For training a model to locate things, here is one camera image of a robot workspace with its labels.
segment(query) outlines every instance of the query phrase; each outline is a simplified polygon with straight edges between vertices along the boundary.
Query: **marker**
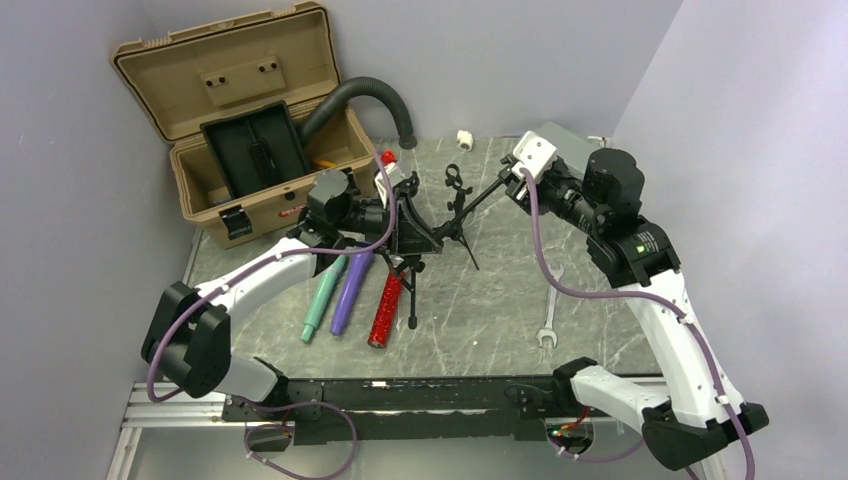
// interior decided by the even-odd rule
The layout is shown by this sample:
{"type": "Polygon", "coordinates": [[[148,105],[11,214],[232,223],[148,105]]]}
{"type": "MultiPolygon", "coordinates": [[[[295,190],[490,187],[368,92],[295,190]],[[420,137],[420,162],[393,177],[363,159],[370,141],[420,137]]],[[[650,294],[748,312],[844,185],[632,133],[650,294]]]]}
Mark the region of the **marker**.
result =
{"type": "MultiPolygon", "coordinates": [[[[400,276],[405,277],[405,272],[400,272],[400,276]]],[[[402,290],[403,284],[400,279],[389,272],[389,276],[386,277],[386,286],[383,287],[383,296],[380,297],[380,306],[377,307],[377,314],[374,315],[374,324],[371,325],[371,334],[368,335],[368,345],[374,348],[386,348],[402,290]]]]}
{"type": "Polygon", "coordinates": [[[353,310],[353,302],[356,300],[356,294],[359,292],[362,279],[365,277],[365,272],[368,270],[372,258],[374,258],[374,254],[366,252],[354,255],[353,260],[350,261],[347,278],[345,278],[342,293],[339,295],[339,303],[336,304],[333,321],[330,323],[330,333],[333,335],[341,335],[347,327],[350,312],[353,310]]]}
{"type": "Polygon", "coordinates": [[[303,343],[312,341],[312,334],[321,323],[321,317],[324,316],[324,310],[327,309],[327,304],[330,302],[330,295],[333,293],[333,288],[336,286],[346,263],[347,256],[339,255],[336,261],[321,275],[321,283],[318,284],[318,290],[315,292],[312,304],[309,305],[306,318],[303,319],[303,333],[300,335],[303,343]]]}

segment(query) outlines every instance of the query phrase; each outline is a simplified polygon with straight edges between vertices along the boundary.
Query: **teal marker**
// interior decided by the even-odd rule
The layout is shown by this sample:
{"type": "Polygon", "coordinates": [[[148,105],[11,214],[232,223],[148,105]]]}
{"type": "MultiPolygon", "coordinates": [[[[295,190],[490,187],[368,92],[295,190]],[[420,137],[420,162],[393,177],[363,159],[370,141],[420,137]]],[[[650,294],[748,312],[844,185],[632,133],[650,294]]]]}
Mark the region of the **teal marker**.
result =
{"type": "Polygon", "coordinates": [[[324,310],[330,301],[330,294],[333,293],[333,287],[336,286],[336,281],[344,270],[345,263],[347,263],[347,256],[339,255],[336,261],[321,275],[321,283],[318,284],[315,298],[312,299],[312,305],[309,306],[306,318],[303,319],[303,333],[300,335],[303,343],[312,341],[312,334],[318,328],[318,324],[321,323],[321,317],[324,316],[324,310]]]}

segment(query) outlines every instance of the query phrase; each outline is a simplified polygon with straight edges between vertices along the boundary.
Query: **purple marker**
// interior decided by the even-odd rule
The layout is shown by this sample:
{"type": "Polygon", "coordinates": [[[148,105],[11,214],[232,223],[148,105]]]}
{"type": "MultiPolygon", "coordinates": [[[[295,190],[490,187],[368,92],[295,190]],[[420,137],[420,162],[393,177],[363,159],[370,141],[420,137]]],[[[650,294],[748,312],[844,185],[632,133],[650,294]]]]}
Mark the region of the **purple marker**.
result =
{"type": "Polygon", "coordinates": [[[333,312],[333,321],[330,323],[330,333],[333,335],[341,335],[347,327],[350,312],[353,310],[353,301],[356,300],[356,294],[359,292],[362,279],[365,278],[365,271],[371,265],[372,258],[374,254],[371,252],[353,256],[342,293],[339,295],[339,303],[336,304],[336,311],[333,312]]]}

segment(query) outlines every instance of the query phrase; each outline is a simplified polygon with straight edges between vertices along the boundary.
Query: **red cap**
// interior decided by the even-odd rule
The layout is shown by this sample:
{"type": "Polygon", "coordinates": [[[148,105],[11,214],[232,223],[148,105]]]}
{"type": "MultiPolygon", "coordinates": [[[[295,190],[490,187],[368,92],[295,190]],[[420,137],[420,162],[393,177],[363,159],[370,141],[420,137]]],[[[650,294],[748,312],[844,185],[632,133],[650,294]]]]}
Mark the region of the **red cap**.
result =
{"type": "Polygon", "coordinates": [[[383,162],[383,165],[388,165],[390,163],[395,163],[397,159],[391,150],[386,150],[383,152],[383,155],[380,156],[380,161],[383,162]]]}

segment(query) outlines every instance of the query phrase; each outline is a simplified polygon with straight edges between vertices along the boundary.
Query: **red sparkly marker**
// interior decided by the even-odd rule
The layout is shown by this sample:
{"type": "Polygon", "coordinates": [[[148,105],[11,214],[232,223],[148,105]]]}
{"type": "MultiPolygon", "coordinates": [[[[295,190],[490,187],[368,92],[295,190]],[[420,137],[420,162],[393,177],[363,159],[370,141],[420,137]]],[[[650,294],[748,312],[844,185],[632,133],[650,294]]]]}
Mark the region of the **red sparkly marker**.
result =
{"type": "Polygon", "coordinates": [[[377,307],[374,324],[371,326],[371,334],[368,336],[368,345],[374,348],[386,348],[402,290],[403,284],[400,283],[400,279],[389,272],[386,277],[386,286],[383,287],[383,296],[380,297],[380,306],[377,307]]]}

